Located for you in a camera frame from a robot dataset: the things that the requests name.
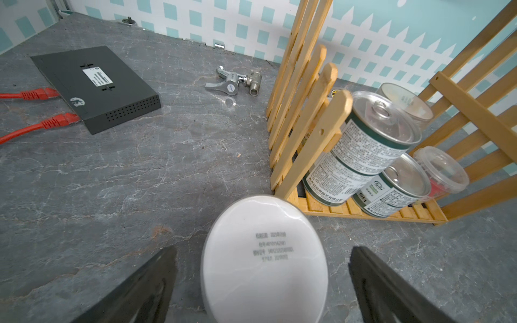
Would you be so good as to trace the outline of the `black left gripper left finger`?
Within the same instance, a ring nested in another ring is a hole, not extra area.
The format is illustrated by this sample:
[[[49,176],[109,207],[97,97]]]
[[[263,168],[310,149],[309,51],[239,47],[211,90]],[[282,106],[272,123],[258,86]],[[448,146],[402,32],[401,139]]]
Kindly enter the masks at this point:
[[[168,246],[74,322],[164,322],[176,274],[176,248]]]

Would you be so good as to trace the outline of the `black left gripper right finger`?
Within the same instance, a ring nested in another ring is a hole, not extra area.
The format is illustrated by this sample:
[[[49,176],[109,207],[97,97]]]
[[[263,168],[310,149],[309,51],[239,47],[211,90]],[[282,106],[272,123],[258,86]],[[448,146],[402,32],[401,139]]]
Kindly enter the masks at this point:
[[[354,246],[348,267],[364,322],[454,322],[369,248]]]

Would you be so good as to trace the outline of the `tall silver green can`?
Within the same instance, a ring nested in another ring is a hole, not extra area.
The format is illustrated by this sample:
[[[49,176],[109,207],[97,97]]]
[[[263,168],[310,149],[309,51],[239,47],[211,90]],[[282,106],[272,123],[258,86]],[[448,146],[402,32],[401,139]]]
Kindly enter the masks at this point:
[[[342,205],[422,139],[411,117],[380,94],[356,91],[352,99],[340,140],[302,179],[308,194],[331,207]]]

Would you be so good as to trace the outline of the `short silver can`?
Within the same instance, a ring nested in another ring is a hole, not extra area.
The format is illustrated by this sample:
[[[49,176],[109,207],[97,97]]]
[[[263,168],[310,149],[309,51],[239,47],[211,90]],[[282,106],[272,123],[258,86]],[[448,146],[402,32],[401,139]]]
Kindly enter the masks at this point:
[[[351,198],[367,215],[387,218],[428,196],[431,189],[424,169],[404,153]]]

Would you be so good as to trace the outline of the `large white lid can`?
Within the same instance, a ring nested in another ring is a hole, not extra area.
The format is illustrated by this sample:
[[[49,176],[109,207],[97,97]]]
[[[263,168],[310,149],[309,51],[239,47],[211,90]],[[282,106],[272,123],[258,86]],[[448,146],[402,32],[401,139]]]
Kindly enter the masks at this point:
[[[201,291],[211,322],[320,322],[328,286],[319,235],[287,201],[241,199],[207,235]]]

